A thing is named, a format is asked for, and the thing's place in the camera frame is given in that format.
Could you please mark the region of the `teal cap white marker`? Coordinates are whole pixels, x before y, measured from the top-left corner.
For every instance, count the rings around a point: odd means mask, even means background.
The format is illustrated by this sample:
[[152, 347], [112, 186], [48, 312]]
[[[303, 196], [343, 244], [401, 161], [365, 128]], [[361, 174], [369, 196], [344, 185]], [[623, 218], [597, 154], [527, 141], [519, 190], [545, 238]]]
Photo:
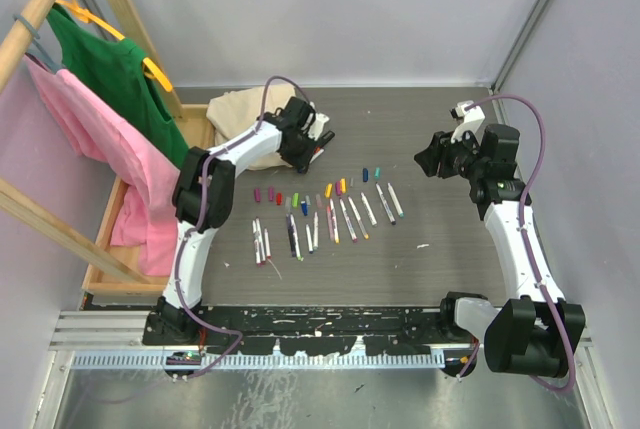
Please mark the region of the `teal cap white marker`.
[[403, 211], [403, 208], [401, 206], [401, 203], [400, 203], [400, 201], [398, 199], [398, 196], [396, 194], [396, 191], [395, 191], [394, 187], [392, 186], [391, 183], [387, 183], [387, 188], [388, 188], [389, 195], [390, 195], [390, 197], [392, 199], [392, 203], [394, 205], [394, 208], [395, 208], [395, 210], [396, 210], [396, 212], [398, 214], [398, 217], [403, 218], [404, 217], [404, 211]]

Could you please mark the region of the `dark purple clear pen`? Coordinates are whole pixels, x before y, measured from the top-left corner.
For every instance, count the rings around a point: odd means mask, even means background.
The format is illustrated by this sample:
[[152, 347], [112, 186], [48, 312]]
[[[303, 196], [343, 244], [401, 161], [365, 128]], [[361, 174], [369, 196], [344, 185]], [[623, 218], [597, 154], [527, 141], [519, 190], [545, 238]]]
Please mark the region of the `dark purple clear pen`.
[[294, 235], [293, 235], [293, 228], [291, 225], [290, 214], [286, 214], [285, 221], [286, 221], [286, 227], [287, 227], [287, 237], [289, 241], [290, 253], [292, 257], [296, 257], [295, 241], [294, 241]]

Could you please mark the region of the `grey end white marker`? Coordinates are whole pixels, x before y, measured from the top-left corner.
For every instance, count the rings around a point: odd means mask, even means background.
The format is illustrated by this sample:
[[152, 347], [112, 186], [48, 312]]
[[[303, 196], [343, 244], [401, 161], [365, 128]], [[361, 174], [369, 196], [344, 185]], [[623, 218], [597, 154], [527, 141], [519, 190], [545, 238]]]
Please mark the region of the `grey end white marker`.
[[312, 248], [314, 252], [319, 248], [319, 215], [317, 211], [313, 216]]

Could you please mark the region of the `lilac pen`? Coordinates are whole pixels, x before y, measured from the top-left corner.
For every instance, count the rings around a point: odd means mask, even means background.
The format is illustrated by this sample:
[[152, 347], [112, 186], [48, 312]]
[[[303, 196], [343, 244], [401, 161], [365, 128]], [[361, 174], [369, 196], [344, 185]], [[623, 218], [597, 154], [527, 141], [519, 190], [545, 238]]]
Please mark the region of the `lilac pen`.
[[326, 207], [326, 219], [327, 219], [329, 239], [332, 242], [335, 242], [333, 216], [332, 216], [332, 211], [331, 211], [331, 208], [330, 208], [329, 205], [327, 205], [327, 207]]

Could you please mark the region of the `grey cap white marker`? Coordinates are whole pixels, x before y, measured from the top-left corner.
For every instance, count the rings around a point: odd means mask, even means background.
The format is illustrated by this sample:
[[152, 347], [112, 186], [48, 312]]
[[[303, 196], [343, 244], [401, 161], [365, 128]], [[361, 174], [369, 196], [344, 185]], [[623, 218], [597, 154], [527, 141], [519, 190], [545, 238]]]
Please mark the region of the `grey cap white marker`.
[[377, 223], [377, 219], [376, 219], [376, 217], [374, 215], [374, 212], [372, 210], [372, 207], [371, 207], [371, 205], [369, 203], [369, 200], [368, 200], [367, 196], [364, 194], [364, 192], [361, 192], [360, 193], [360, 197], [361, 197], [362, 204], [363, 204], [363, 206], [365, 208], [367, 217], [368, 217], [368, 219], [370, 221], [370, 224], [372, 225], [372, 227], [377, 227], [377, 224], [378, 224]]

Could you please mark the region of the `green cap rainbow pen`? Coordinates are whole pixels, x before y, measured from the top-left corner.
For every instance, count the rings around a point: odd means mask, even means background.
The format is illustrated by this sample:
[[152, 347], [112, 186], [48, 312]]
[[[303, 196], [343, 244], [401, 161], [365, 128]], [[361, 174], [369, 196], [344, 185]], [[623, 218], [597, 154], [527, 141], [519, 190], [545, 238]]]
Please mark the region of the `green cap rainbow pen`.
[[290, 223], [292, 228], [292, 237], [294, 241], [295, 257], [297, 258], [298, 261], [303, 261], [296, 221], [293, 214], [290, 214], [289, 217], [290, 217]]

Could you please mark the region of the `blue end white marker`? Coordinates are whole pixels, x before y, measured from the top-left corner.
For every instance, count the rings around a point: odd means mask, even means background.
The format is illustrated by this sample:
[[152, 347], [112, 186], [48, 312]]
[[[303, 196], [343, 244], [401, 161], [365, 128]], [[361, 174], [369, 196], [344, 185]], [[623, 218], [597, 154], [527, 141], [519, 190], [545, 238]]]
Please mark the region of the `blue end white marker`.
[[309, 254], [313, 254], [314, 245], [313, 245], [312, 232], [309, 224], [305, 225], [305, 231], [306, 231], [306, 240], [307, 240]]

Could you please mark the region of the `red cap white pen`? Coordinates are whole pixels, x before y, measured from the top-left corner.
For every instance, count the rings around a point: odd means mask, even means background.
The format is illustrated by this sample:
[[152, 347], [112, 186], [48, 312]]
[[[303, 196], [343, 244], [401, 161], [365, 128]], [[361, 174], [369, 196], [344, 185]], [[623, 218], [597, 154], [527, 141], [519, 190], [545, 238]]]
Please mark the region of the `red cap white pen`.
[[266, 260], [270, 260], [272, 258], [272, 251], [271, 251], [269, 231], [266, 228], [263, 230], [263, 242], [264, 242]]

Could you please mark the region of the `yellow end rainbow pen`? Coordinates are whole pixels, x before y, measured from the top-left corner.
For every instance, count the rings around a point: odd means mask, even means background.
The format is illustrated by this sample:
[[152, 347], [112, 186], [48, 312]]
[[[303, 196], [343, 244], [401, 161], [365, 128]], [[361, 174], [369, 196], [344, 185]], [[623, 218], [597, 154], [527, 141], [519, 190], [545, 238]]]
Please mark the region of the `yellow end rainbow pen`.
[[329, 211], [330, 211], [331, 224], [332, 224], [333, 240], [336, 244], [339, 244], [340, 238], [339, 238], [339, 231], [338, 231], [338, 224], [337, 224], [336, 208], [335, 208], [334, 201], [331, 198], [329, 199]]

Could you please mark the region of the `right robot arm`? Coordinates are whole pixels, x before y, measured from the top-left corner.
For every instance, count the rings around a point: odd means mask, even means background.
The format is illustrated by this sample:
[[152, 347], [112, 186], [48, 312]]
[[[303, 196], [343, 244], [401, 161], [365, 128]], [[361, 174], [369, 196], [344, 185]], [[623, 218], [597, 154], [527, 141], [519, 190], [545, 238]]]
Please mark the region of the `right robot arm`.
[[471, 335], [483, 346], [488, 368], [526, 375], [543, 385], [575, 382], [574, 354], [586, 326], [579, 304], [568, 302], [546, 264], [527, 185], [516, 176], [518, 130], [490, 124], [483, 137], [439, 131], [415, 155], [429, 177], [460, 176], [495, 245], [507, 301], [494, 307], [479, 294], [450, 292], [440, 303], [438, 328], [459, 343]]

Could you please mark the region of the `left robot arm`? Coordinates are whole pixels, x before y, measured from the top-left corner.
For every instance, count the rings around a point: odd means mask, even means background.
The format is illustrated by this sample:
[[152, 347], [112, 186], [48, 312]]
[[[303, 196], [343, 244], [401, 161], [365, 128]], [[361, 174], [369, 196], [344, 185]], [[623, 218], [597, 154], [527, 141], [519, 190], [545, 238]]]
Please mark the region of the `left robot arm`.
[[178, 221], [173, 267], [156, 308], [147, 318], [150, 332], [178, 345], [200, 333], [196, 311], [202, 302], [202, 280], [210, 246], [231, 214], [235, 183], [249, 166], [275, 153], [304, 174], [316, 150], [310, 136], [316, 122], [312, 103], [291, 97], [275, 112], [266, 112], [231, 141], [189, 150], [172, 196]]

